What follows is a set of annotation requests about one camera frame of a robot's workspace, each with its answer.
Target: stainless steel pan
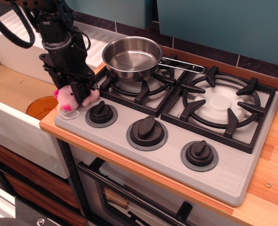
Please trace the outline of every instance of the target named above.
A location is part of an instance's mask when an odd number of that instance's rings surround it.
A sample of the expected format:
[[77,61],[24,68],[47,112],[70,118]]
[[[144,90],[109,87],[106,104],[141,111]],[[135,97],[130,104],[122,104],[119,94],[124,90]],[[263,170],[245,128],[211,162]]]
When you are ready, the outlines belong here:
[[[119,81],[147,80],[154,76],[159,65],[192,72],[192,70],[160,64],[161,59],[169,58],[162,56],[162,49],[156,42],[144,37],[130,36],[109,43],[102,52],[102,59],[110,76]],[[195,73],[204,72],[202,66],[184,61],[178,62],[199,67],[201,70],[194,71]]]

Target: dark tile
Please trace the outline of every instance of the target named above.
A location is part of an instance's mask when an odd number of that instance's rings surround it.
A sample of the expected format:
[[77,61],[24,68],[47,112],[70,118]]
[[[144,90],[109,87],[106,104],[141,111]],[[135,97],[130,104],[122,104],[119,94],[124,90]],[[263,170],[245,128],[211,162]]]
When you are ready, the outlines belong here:
[[240,56],[238,66],[254,72],[259,72],[278,78],[278,65],[266,63],[245,56]]
[[160,34],[159,23],[153,22],[147,29],[116,23],[117,32],[128,36],[141,36],[154,40],[159,45],[172,48],[172,37]]
[[229,65],[237,65],[238,55],[234,53],[229,53],[223,50],[195,44],[176,38],[174,39],[173,47],[181,51],[192,53],[201,57],[206,57],[208,59],[217,60]]
[[95,27],[104,28],[115,32],[115,22],[110,20],[105,20],[96,16],[91,16],[81,12],[74,12],[75,20],[84,24],[89,24]]

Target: orange bowl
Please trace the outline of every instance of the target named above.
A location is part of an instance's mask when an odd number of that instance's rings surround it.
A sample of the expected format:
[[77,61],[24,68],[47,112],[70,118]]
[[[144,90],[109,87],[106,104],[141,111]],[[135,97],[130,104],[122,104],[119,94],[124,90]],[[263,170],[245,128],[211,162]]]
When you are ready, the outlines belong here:
[[55,97],[42,97],[33,101],[27,108],[26,114],[38,120],[42,120],[50,111],[52,111],[58,102]]

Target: black knob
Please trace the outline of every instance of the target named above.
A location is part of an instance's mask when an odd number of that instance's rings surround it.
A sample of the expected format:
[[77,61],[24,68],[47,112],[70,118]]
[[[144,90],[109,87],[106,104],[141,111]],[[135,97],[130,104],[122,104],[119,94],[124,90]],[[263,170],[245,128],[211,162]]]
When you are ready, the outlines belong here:
[[148,116],[140,122],[138,127],[138,135],[141,139],[145,139],[150,136],[155,129],[155,118]]
[[187,148],[185,157],[191,164],[204,167],[212,163],[213,151],[206,141],[197,141]]
[[133,124],[130,137],[139,146],[151,147],[162,141],[164,129],[153,116],[148,116]]
[[100,101],[98,105],[91,108],[90,119],[97,124],[107,123],[113,118],[113,111],[104,101]]

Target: black burner grate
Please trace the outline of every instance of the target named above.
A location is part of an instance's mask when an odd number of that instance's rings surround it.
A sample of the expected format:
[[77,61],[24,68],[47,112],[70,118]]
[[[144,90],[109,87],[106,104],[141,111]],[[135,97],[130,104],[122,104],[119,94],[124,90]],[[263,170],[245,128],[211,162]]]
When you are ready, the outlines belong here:
[[[206,81],[210,87],[215,88],[217,80],[225,81],[228,84],[236,84],[237,86],[241,86],[242,88],[239,89],[236,93],[236,95],[238,96],[251,96],[251,98],[254,100],[254,104],[245,102],[237,103],[238,106],[251,113],[249,117],[247,117],[243,121],[239,121],[235,114],[232,112],[231,108],[229,108],[227,113],[228,124],[219,124],[208,121],[195,113],[201,106],[206,103],[206,100],[203,99],[188,102],[188,94],[205,93],[205,90],[198,86],[199,83],[202,81]],[[264,92],[269,95],[267,103],[264,107],[261,107],[261,100],[257,92]],[[218,141],[220,143],[229,145],[241,151],[252,153],[253,147],[261,131],[267,110],[270,107],[275,92],[275,88],[259,84],[256,78],[245,80],[236,76],[221,73],[219,72],[219,68],[214,66],[211,69],[205,70],[205,76],[201,76],[198,78],[190,76],[184,79],[182,84],[179,86],[179,89],[176,91],[174,97],[172,98],[171,102],[166,106],[163,113],[161,114],[161,119],[187,130],[193,131],[202,136]],[[177,117],[171,114],[171,110],[180,97],[182,98],[184,104],[184,110],[180,114],[180,117]],[[253,121],[257,122],[257,127],[250,143],[245,143],[241,140],[233,138],[233,134],[238,128],[244,127]],[[225,130],[225,132],[222,134],[211,128],[223,129]]]

